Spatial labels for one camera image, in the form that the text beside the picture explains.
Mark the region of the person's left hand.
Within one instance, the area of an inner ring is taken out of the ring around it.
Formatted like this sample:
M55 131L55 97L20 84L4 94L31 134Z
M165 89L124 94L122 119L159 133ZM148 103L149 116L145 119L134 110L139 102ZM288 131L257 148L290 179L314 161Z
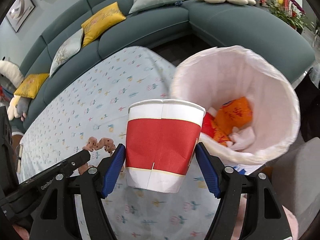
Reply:
M21 226L18 226L16 224L13 225L13 228L15 229L15 231L19 234L19 236L23 239L23 240L29 240L29 232L22 228Z

